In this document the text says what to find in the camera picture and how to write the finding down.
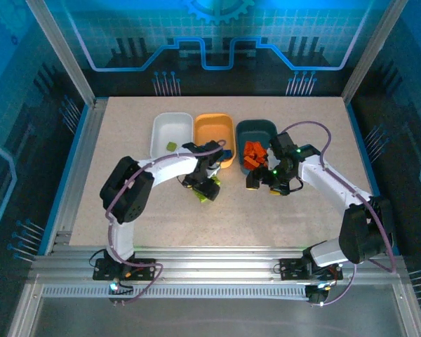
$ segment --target plastic container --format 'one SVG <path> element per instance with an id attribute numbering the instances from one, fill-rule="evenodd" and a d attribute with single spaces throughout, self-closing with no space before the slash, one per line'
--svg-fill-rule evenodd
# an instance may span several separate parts
<path id="1" fill-rule="evenodd" d="M 236 127 L 237 149 L 239 163 L 243 173 L 248 174 L 249 170 L 243 167 L 243 151 L 246 142 L 260 142 L 263 148 L 269 148 L 269 140 L 278 133 L 276 125 L 266 119 L 247 119 L 241 121 Z"/>
<path id="2" fill-rule="evenodd" d="M 149 155 L 151 158 L 157 158 L 170 154 L 183 144 L 192 142 L 193 139 L 192 116 L 185 112 L 165 112 L 154 119 Z"/>
<path id="3" fill-rule="evenodd" d="M 227 114 L 201 114 L 195 119 L 195 144 L 204 145 L 211 140 L 226 140 L 224 150 L 231 150 L 231 157 L 222 161 L 222 169 L 230 167 L 236 156 L 234 122 Z"/>

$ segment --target gear logo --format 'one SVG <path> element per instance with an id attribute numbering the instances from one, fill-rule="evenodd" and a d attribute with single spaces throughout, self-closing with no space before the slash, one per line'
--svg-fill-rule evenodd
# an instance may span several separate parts
<path id="1" fill-rule="evenodd" d="M 25 0 L 0 0 L 0 21 L 14 35 L 27 23 L 27 4 Z"/>
<path id="2" fill-rule="evenodd" d="M 247 8 L 254 5 L 253 0 L 183 0 L 189 9 L 189 14 L 195 14 L 196 19 L 204 19 L 206 23 L 229 23 L 231 19 L 239 19 L 240 14 L 247 14 Z"/>

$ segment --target glass panel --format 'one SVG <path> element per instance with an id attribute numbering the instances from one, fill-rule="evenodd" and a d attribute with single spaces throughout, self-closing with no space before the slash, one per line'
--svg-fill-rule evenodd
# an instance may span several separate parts
<path id="1" fill-rule="evenodd" d="M 38 249 L 82 109 L 25 2 L 0 1 L 0 336 Z"/>
<path id="2" fill-rule="evenodd" d="M 340 95 L 387 4 L 48 1 L 97 96 Z"/>
<path id="3" fill-rule="evenodd" d="M 421 291 L 421 0 L 407 3 L 352 106 L 380 191 L 394 208 L 399 249 Z"/>

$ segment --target blue edge trim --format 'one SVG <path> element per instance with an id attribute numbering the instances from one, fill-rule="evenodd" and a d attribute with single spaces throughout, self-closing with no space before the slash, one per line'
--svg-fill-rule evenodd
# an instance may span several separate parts
<path id="1" fill-rule="evenodd" d="M 354 135 L 356 136 L 357 147 L 359 148 L 359 152 L 363 162 L 363 167 L 365 168 L 365 172 L 371 186 L 371 192 L 375 196 L 380 195 L 379 186 L 377 186 L 376 178 L 373 172 L 373 167 L 371 166 L 370 159 L 368 158 L 365 143 L 363 142 L 363 137 L 360 132 L 359 124 L 357 123 L 357 119 L 354 114 L 354 110 L 352 109 L 351 103 L 346 106 L 346 110 L 348 111 L 348 116 L 349 120 L 351 121 L 352 130 L 354 132 Z M 401 255 L 396 244 L 394 244 L 392 248 L 394 255 Z"/>
<path id="2" fill-rule="evenodd" d="M 47 221 L 47 226 L 45 227 L 44 235 L 42 237 L 41 245 L 39 246 L 37 255 L 45 254 L 45 250 L 47 249 L 48 243 L 50 241 L 50 236 L 51 236 L 51 232 L 53 231 L 53 227 L 55 225 L 55 219 L 58 214 L 61 197 L 62 197 L 62 194 L 64 193 L 64 189 L 67 184 L 67 177 L 69 176 L 70 168 L 72 167 L 72 162 L 73 162 L 73 158 L 75 157 L 75 152 L 78 147 L 79 139 L 83 132 L 84 122 L 86 120 L 86 117 L 89 111 L 90 111 L 89 107 L 87 105 L 84 105 L 83 112 L 81 113 L 81 118 L 79 119 L 78 127 L 76 128 L 76 133 L 73 138 L 72 146 L 70 147 L 70 151 L 69 151 L 69 156 L 67 157 L 64 171 L 62 172 L 61 181 L 58 186 L 58 191 L 56 192 L 55 200 L 53 201 L 53 205 L 51 207 L 50 215 Z"/>
<path id="3" fill-rule="evenodd" d="M 368 154 L 366 152 L 365 144 L 363 143 L 363 138 L 360 132 L 359 125 L 357 124 L 356 117 L 354 115 L 354 111 L 352 109 L 351 104 L 346 106 L 349 120 L 351 121 L 351 127 L 356 137 L 357 147 L 359 148 L 359 152 L 362 158 L 363 167 L 365 168 L 366 175 L 368 176 L 368 181 L 371 186 L 371 190 L 373 195 L 380 195 L 379 187 L 377 186 L 377 182 L 374 176 L 373 167 L 371 166 L 370 159 L 368 158 Z M 44 236 L 42 237 L 41 246 L 39 247 L 38 255 L 44 255 L 45 250 L 48 246 L 48 242 L 50 241 L 51 232 L 53 231 L 53 226 L 55 225 L 55 219 L 58 214 L 59 204 L 61 202 L 61 196 L 64 192 L 67 177 L 69 176 L 70 168 L 72 167 L 73 158 L 78 147 L 79 139 L 81 137 L 81 133 L 83 131 L 84 121 L 86 120 L 86 116 L 88 114 L 89 108 L 87 105 L 83 108 L 83 113 L 81 114 L 81 118 L 79 120 L 78 129 L 75 133 L 75 137 L 73 139 L 72 147 L 70 148 L 69 156 L 67 158 L 67 162 L 65 164 L 64 171 L 62 172 L 61 181 L 58 187 L 58 191 L 56 192 L 55 201 L 53 202 L 53 206 L 51 208 L 50 216 L 48 217 L 47 226 L 44 232 Z M 393 253 L 394 255 L 400 255 L 398 247 L 396 245 L 393 246 Z"/>

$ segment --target speckled tabletop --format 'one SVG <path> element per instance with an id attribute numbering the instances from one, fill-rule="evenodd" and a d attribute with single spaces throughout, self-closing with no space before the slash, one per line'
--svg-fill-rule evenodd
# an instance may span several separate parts
<path id="1" fill-rule="evenodd" d="M 278 131 L 311 119 L 333 134 L 326 159 L 361 189 L 369 190 L 355 137 L 342 98 L 167 97 L 110 98 L 79 205 L 71 245 L 105 245 L 107 220 L 100 189 L 120 158 L 148 159 L 154 118 L 162 112 L 224 112 L 234 125 L 244 119 L 269 119 Z M 290 130 L 298 145 L 321 149 L 325 131 L 317 126 Z M 155 187 L 135 227 L 139 246 L 309 246 L 338 236 L 342 216 L 313 187 L 287 197 L 267 186 L 245 188 L 238 159 L 218 174 L 221 191 L 201 204 L 176 179 Z"/>

